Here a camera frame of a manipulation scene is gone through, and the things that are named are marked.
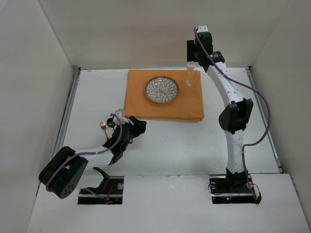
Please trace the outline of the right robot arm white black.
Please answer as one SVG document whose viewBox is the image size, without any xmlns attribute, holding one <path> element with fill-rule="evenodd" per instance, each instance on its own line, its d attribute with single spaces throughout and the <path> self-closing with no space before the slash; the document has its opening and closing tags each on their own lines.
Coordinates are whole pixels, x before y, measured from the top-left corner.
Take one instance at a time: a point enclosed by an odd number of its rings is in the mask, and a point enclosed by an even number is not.
<svg viewBox="0 0 311 233">
<path fill-rule="evenodd" d="M 219 115 L 220 127 L 225 133 L 228 151 L 226 182 L 231 188 L 246 183 L 242 161 L 244 130 L 249 122 L 253 101 L 246 99 L 227 71 L 225 59 L 219 51 L 213 50 L 212 35 L 207 26 L 194 29 L 195 39 L 187 41 L 187 61 L 201 66 L 213 80 L 219 91 L 224 110 Z"/>
</svg>

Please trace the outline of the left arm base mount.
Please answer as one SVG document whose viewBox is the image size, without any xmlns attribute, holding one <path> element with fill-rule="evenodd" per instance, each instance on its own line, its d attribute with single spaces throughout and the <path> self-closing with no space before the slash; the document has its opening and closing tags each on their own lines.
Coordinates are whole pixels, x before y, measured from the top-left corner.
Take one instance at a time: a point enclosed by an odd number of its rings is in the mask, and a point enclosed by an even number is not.
<svg viewBox="0 0 311 233">
<path fill-rule="evenodd" d="M 78 186 L 79 205 L 121 205 L 123 201 L 124 177 L 110 176 L 94 167 L 83 174 Z"/>
</svg>

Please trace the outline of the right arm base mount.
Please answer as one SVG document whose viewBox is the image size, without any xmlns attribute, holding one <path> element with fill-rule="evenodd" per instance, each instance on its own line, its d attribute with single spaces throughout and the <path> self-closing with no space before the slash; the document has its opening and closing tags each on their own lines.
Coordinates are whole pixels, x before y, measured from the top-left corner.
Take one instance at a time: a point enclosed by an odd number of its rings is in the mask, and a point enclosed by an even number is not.
<svg viewBox="0 0 311 233">
<path fill-rule="evenodd" d="M 226 170 L 224 176 L 210 176 L 208 190 L 213 204 L 259 204 L 262 200 L 258 185 L 244 172 Z"/>
</svg>

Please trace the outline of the patterned ceramic plate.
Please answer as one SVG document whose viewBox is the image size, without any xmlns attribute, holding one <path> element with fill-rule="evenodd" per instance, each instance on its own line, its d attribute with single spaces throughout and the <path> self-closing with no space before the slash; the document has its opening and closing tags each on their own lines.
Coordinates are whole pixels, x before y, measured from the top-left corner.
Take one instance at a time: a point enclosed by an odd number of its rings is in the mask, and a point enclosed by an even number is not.
<svg viewBox="0 0 311 233">
<path fill-rule="evenodd" d="M 166 104 L 176 99 L 179 94 L 178 83 L 168 76 L 156 76 L 145 85 L 147 99 L 158 104 Z"/>
</svg>

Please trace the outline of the orange cloth placemat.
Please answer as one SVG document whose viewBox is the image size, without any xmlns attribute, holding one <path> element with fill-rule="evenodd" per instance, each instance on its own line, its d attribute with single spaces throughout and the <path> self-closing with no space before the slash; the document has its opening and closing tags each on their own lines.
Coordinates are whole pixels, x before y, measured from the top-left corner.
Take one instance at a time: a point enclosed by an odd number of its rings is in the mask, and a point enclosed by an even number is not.
<svg viewBox="0 0 311 233">
<path fill-rule="evenodd" d="M 166 104 L 150 101 L 145 95 L 145 86 L 156 76 L 167 76 L 179 86 L 177 97 Z M 201 72 L 186 70 L 134 70 L 128 72 L 124 103 L 126 117 L 142 119 L 169 119 L 183 121 L 202 121 L 204 103 Z"/>
</svg>

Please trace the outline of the clear wine glass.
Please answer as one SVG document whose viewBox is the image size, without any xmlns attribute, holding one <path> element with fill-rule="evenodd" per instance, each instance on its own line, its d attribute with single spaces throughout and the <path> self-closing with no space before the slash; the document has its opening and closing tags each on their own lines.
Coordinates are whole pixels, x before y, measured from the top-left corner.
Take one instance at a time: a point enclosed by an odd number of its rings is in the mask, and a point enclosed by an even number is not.
<svg viewBox="0 0 311 233">
<path fill-rule="evenodd" d="M 194 71 L 196 65 L 197 65 L 197 63 L 194 62 L 194 61 L 186 62 L 186 68 L 187 68 L 187 71 L 188 71 L 188 77 L 186 79 L 186 85 L 187 86 L 191 85 L 191 73 Z"/>
</svg>

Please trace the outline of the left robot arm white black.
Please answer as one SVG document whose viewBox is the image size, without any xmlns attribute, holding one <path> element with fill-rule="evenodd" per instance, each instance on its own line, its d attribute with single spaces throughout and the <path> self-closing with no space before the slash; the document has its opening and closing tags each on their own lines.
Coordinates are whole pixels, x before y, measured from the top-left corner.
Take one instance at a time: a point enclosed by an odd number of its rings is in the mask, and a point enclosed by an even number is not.
<svg viewBox="0 0 311 233">
<path fill-rule="evenodd" d="M 40 172 L 38 179 L 60 199 L 68 197 L 75 189 L 85 190 L 104 199 L 104 191 L 111 194 L 110 176 L 100 166 L 111 166 L 122 158 L 133 139 L 145 133 L 147 123 L 134 116 L 122 122 L 112 114 L 117 125 L 104 145 L 92 151 L 77 152 L 69 146 L 62 147 Z"/>
</svg>

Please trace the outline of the black slotted spoon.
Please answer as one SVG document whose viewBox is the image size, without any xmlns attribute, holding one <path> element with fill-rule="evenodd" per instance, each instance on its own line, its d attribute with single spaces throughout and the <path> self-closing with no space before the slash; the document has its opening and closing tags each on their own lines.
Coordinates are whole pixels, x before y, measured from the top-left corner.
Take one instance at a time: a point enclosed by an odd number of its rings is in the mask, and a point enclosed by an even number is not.
<svg viewBox="0 0 311 233">
<path fill-rule="evenodd" d="M 112 117 L 107 119 L 106 124 L 109 128 L 114 128 L 116 126 L 116 123 Z"/>
</svg>

